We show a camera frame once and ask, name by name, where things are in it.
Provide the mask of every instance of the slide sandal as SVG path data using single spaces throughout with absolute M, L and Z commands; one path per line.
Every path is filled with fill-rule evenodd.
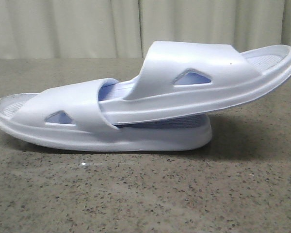
M 206 112 L 253 101 L 291 75 L 291 47 L 156 41 L 140 74 L 0 99 L 0 128 L 46 147 L 191 150 L 211 140 Z

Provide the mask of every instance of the textured footbed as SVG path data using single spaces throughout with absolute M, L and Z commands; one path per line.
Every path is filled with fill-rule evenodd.
M 258 71 L 264 72 L 278 64 L 283 58 L 277 55 L 252 56 L 252 54 L 250 54 L 250 57 L 246 59 Z M 134 86 L 136 80 L 137 77 L 130 81 L 117 83 L 114 85 L 101 88 L 98 95 L 99 101 L 110 100 L 125 96 Z M 29 99 L 31 99 L 35 95 L 36 94 L 19 94 L 3 98 L 1 99 L 0 103 L 0 112 L 7 117 L 12 117 L 18 111 L 18 109 L 20 109 Z M 206 122 L 205 115 L 195 115 L 147 123 L 117 125 L 117 127 L 153 128 L 153 129 L 192 128 L 203 125 L 205 122 Z

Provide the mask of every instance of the granite countertop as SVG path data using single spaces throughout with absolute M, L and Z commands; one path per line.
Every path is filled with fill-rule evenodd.
M 141 59 L 0 60 L 0 97 L 128 80 Z M 209 114 L 213 140 L 184 152 L 47 149 L 0 130 L 0 233 L 291 233 L 291 78 Z

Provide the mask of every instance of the white plastic slide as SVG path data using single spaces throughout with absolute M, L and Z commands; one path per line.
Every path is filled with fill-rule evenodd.
M 138 76 L 0 99 L 0 128 L 46 147 L 191 150 L 211 140 L 205 113 L 253 101 L 291 75 L 291 47 L 238 53 L 230 45 L 156 41 Z

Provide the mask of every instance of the white curtain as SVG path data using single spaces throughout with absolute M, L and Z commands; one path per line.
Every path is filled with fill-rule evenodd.
M 154 40 L 291 45 L 291 0 L 0 0 L 0 58 L 134 58 Z

